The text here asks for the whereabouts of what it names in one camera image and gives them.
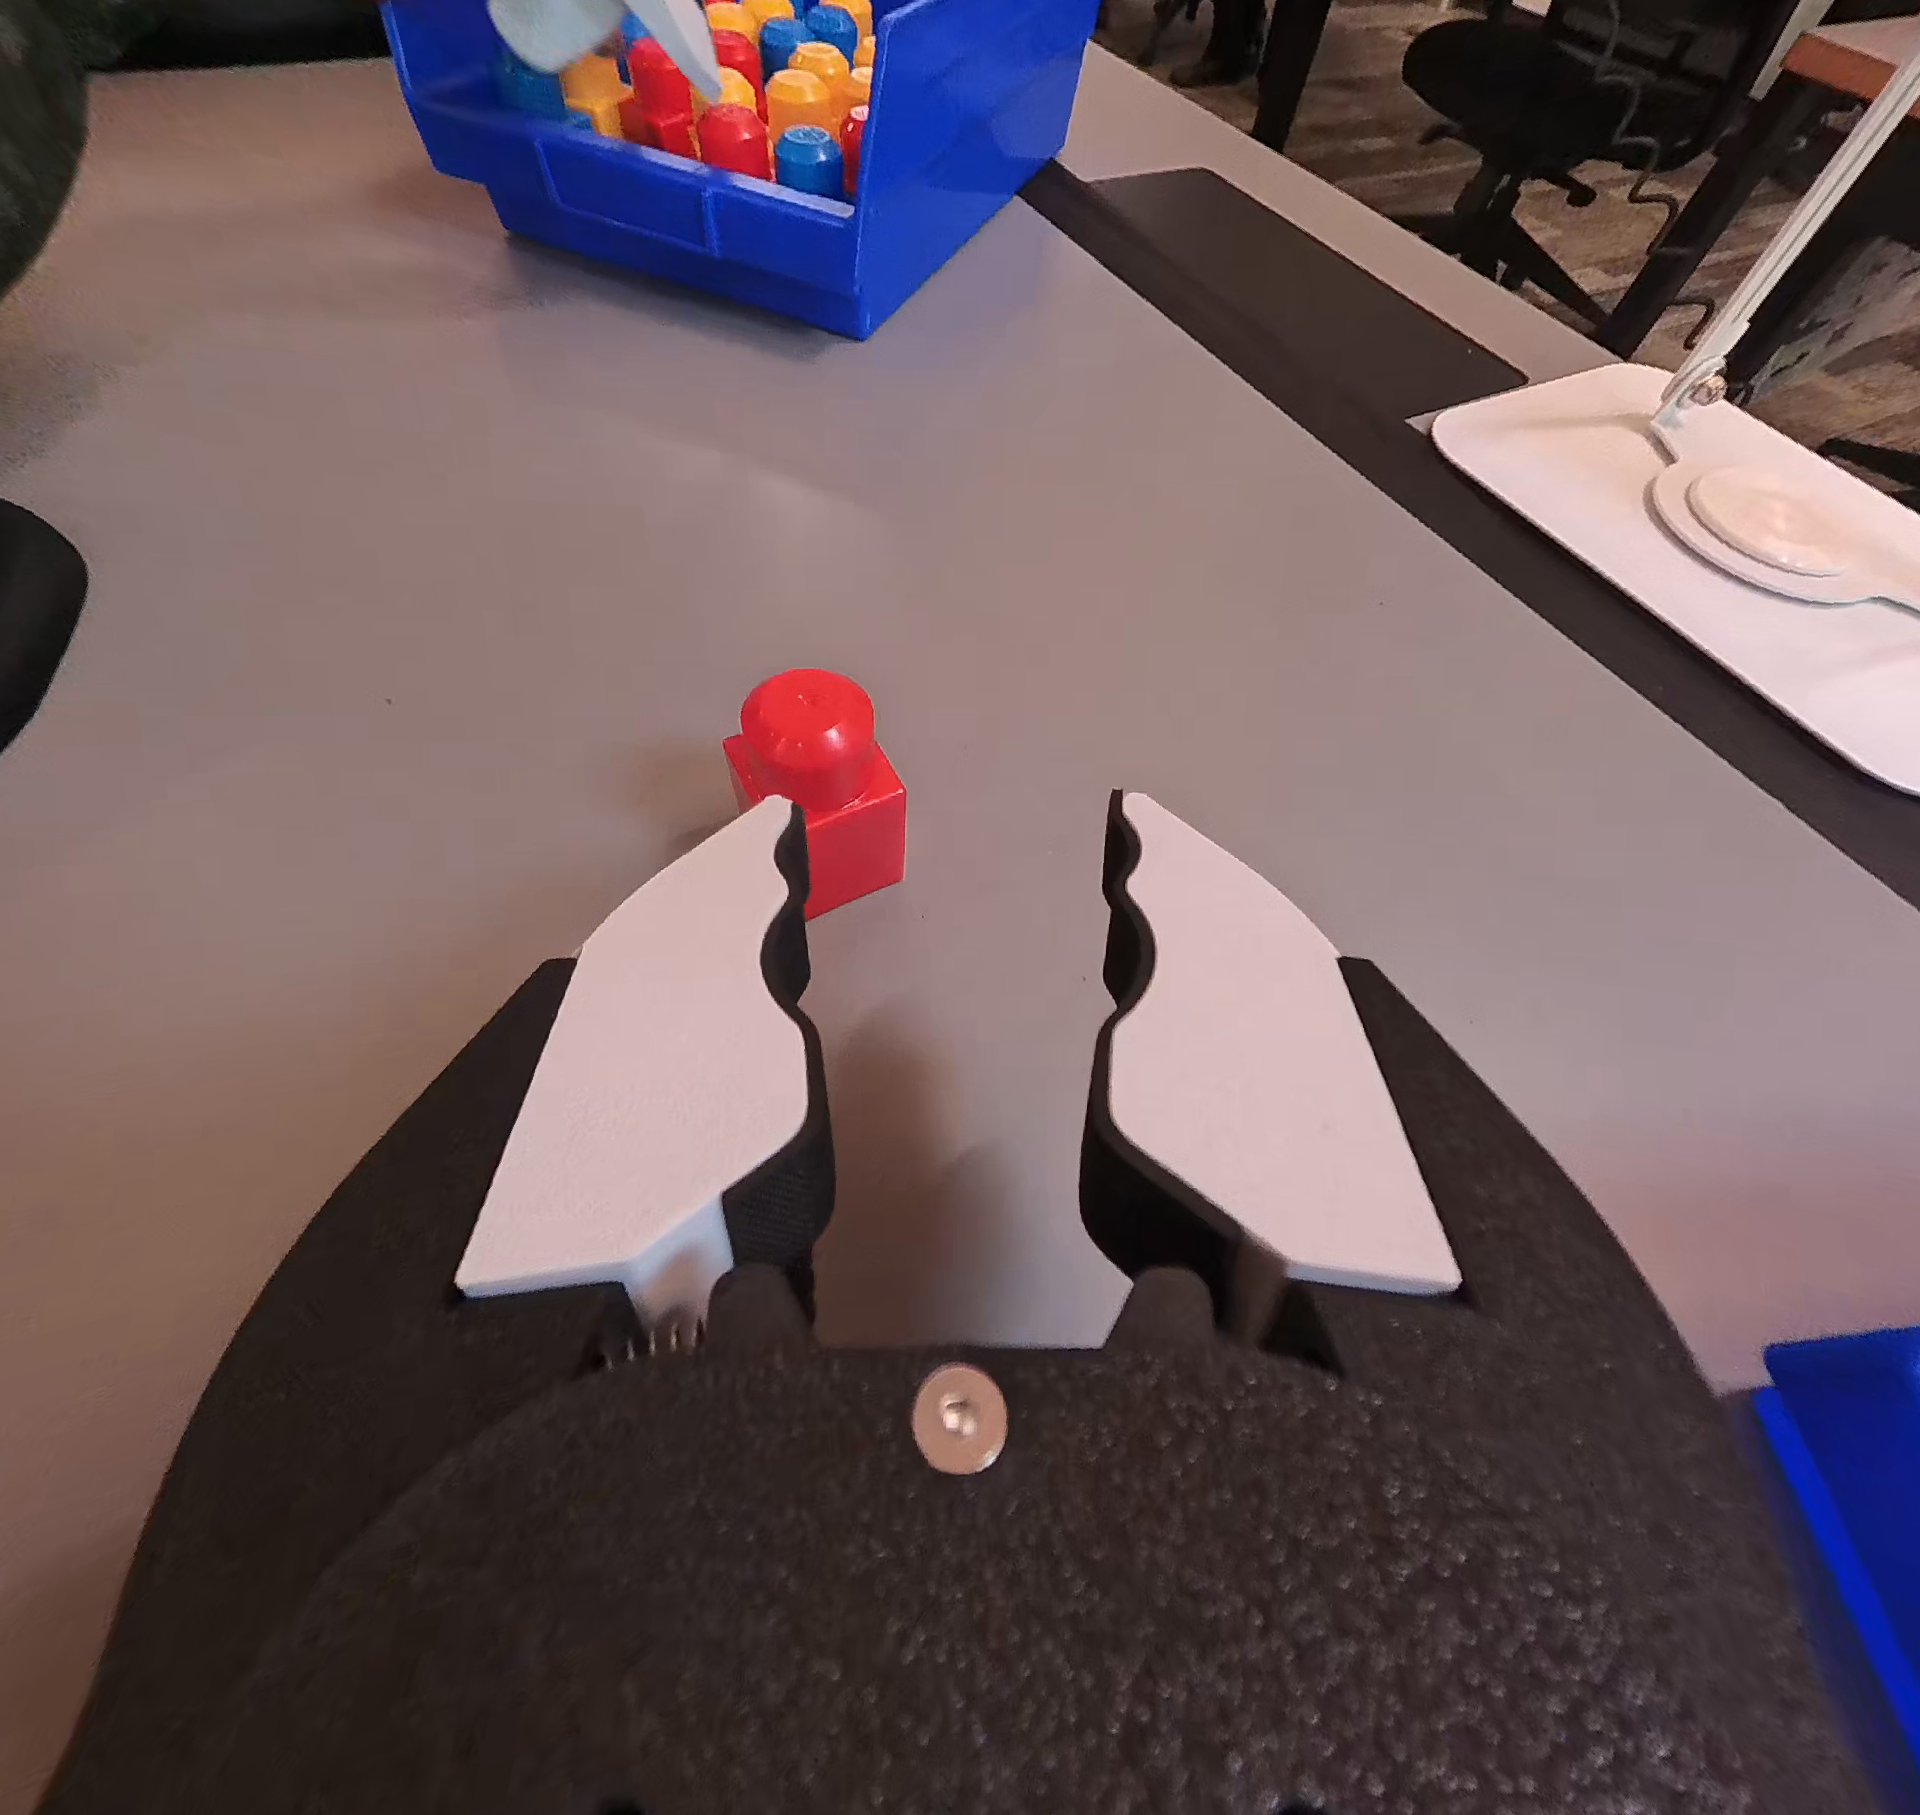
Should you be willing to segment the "red mega block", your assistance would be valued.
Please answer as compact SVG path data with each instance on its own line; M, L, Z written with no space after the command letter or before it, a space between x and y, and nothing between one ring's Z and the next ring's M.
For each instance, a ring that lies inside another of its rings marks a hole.
M807 920L899 885L905 789L876 742L875 701L849 676L802 667L761 679L724 757L741 812L767 797L802 808Z

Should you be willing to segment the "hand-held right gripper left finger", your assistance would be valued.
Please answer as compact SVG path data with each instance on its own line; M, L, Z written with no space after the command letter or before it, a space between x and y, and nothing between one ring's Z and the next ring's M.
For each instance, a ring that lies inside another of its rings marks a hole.
M454 1281L618 1286L689 1346L719 1280L803 1268L835 1205L823 1042L803 1012L807 846L755 804L585 938Z

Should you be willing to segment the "black office chair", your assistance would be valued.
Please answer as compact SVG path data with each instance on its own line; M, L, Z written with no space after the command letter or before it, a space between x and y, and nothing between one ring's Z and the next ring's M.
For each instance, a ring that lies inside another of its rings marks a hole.
M1533 286L1589 327L1606 311L1518 222L1529 185L1585 207L1577 169L1597 162L1661 173L1670 155L1648 116L1648 76L1608 55L1571 53L1544 23L1453 22L1418 34L1404 56L1405 87L1440 118L1440 133L1478 163L1440 214L1400 224L1506 290Z

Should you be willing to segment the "pile of mega blocks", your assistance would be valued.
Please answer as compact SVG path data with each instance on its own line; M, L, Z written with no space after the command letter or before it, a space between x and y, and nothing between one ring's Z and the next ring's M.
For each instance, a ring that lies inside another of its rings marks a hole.
M872 2L700 4L722 70L715 97L625 12L556 73L501 46L496 100L540 123L852 205L875 82Z

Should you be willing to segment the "person's left forearm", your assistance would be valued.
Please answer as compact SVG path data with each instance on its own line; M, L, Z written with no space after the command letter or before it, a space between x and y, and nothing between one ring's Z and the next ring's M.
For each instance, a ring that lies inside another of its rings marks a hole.
M88 141L88 80L175 0L3 0L3 290L42 255Z

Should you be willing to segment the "blue plastic bin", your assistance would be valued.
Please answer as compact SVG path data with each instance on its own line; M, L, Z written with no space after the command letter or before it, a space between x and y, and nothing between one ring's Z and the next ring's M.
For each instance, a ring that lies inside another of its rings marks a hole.
M1100 0L871 0L875 131L852 202L523 116L484 0L390 0L432 165L515 236L872 337L1063 149Z
M1919 1327L1764 1350L1725 1397L1877 1810L1919 1809Z

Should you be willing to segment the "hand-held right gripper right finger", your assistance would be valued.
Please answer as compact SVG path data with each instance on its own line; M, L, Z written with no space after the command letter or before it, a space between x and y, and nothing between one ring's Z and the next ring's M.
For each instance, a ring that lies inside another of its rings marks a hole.
M1178 1271L1225 1338L1292 1286L1460 1299L1463 1264L1339 947L1286 893L1140 790L1103 843L1110 1011L1079 1213L1132 1281Z

